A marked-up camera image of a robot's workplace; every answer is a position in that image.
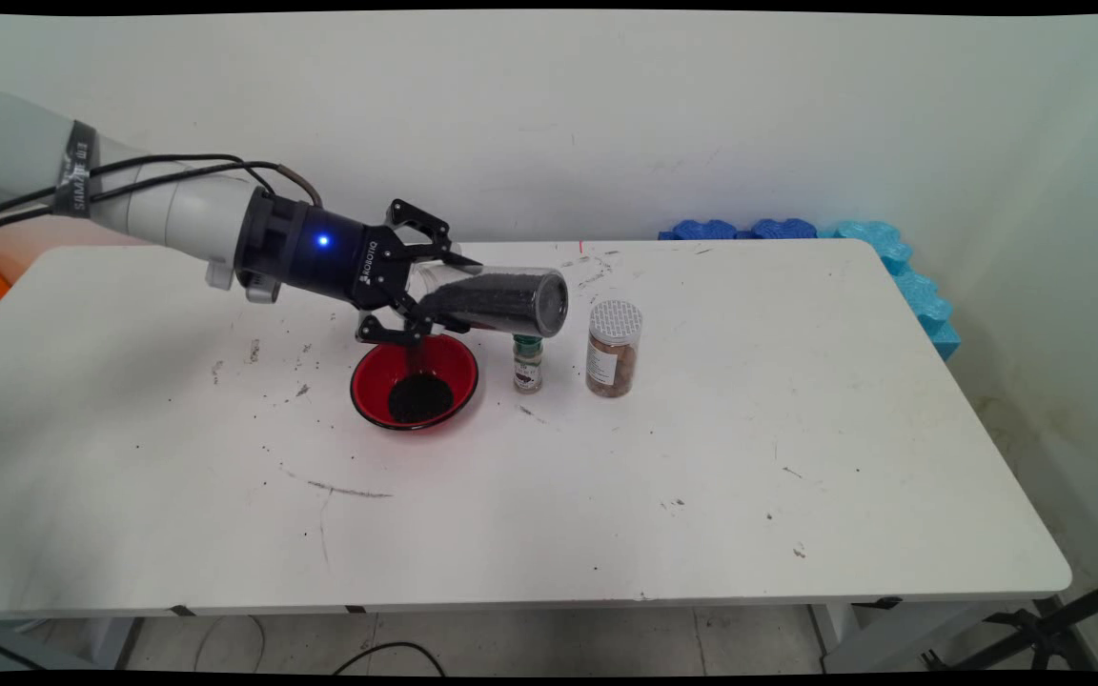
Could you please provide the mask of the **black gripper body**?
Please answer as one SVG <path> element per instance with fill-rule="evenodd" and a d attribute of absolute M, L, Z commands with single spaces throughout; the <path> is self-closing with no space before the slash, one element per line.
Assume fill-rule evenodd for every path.
<path fill-rule="evenodd" d="M 253 192 L 234 254 L 234 274 L 262 303 L 288 286 L 344 301 L 356 291 L 405 291 L 413 265 L 385 261 L 397 236 L 314 207 L 306 201 Z"/>

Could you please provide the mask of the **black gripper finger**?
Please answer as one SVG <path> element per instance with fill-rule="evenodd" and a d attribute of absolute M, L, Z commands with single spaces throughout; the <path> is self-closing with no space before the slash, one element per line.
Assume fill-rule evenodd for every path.
<path fill-rule="evenodd" d="M 360 313 L 355 337 L 358 342 L 415 347 L 432 335 L 440 313 L 415 301 L 405 291 L 356 291 L 355 308 Z M 376 316 L 376 310 L 389 308 L 402 320 L 400 329 L 389 329 Z"/>
<path fill-rule="evenodd" d="M 394 199 L 385 213 L 389 230 L 413 229 L 430 240 L 419 244 L 405 244 L 394 239 L 392 247 L 382 251 L 385 261 L 418 265 L 418 262 L 438 261 L 441 265 L 453 266 L 463 270 L 482 269 L 477 260 L 462 254 L 453 252 L 453 240 L 450 238 L 448 223 L 423 209 L 414 207 L 408 201 Z"/>

